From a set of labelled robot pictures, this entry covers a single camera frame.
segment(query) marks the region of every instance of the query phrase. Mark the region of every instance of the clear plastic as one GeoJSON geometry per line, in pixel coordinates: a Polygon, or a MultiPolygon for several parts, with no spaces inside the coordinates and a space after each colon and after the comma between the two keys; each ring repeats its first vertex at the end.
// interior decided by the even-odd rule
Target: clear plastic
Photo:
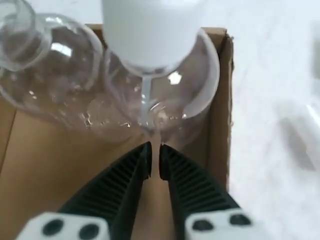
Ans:
{"type": "Polygon", "coordinates": [[[313,166],[320,171],[320,103],[292,102],[281,106],[281,114],[292,124],[305,145],[305,151],[313,166]]]}
{"type": "Polygon", "coordinates": [[[40,119],[109,141],[132,135],[104,88],[104,50],[90,28],[63,15],[35,14],[24,0],[0,0],[0,13],[5,99],[40,119]]]}
{"type": "Polygon", "coordinates": [[[220,76],[216,49],[204,30],[179,64],[135,67],[108,49],[105,66],[106,88],[118,107],[150,136],[160,133],[165,143],[185,145],[200,132],[220,76]]]}

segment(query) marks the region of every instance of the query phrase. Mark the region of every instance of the white table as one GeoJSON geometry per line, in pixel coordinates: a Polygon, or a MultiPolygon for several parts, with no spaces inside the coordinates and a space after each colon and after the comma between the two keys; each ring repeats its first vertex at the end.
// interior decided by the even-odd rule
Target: white table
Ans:
{"type": "MultiPolygon", "coordinates": [[[[30,2],[39,12],[102,22],[100,0],[30,2]]],[[[274,239],[318,240],[320,174],[277,107],[307,101],[320,86],[320,70],[313,70],[320,1],[210,2],[203,26],[225,27],[234,36],[231,194],[274,239]]]]}

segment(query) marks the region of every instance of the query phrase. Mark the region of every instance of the clear plastic bottle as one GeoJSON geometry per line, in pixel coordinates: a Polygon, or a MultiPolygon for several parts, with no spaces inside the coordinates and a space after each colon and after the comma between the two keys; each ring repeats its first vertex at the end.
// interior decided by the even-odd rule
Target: clear plastic bottle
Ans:
{"type": "Polygon", "coordinates": [[[85,25],[0,0],[0,92],[40,119],[110,141],[132,134],[103,81],[102,43],[85,25]]]}
{"type": "Polygon", "coordinates": [[[132,122],[163,142],[195,138],[218,87],[217,51],[201,29],[207,2],[102,1],[106,86],[132,122]]]}

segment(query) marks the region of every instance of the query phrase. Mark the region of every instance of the bottle neck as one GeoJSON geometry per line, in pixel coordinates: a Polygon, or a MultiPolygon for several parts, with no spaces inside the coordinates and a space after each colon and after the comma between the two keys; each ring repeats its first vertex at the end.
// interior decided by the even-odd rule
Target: bottle neck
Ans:
{"type": "Polygon", "coordinates": [[[25,0],[0,0],[0,67],[16,72],[45,56],[51,33],[25,0]]]}
{"type": "Polygon", "coordinates": [[[174,70],[176,70],[179,65],[182,63],[182,61],[168,64],[166,66],[159,66],[155,68],[149,68],[149,67],[140,67],[136,66],[134,64],[130,64],[129,62],[120,60],[122,65],[125,67],[125,69],[138,77],[141,78],[161,78],[163,76],[166,76],[170,73],[172,73],[174,70]]]}

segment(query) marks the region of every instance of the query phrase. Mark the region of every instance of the white bottle cap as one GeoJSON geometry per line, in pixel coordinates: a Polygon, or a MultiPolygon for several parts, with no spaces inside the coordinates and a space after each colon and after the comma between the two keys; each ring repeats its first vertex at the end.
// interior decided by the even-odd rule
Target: white bottle cap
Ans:
{"type": "Polygon", "coordinates": [[[191,52],[208,0],[103,0],[103,36],[121,61],[148,70],[191,52]]]}

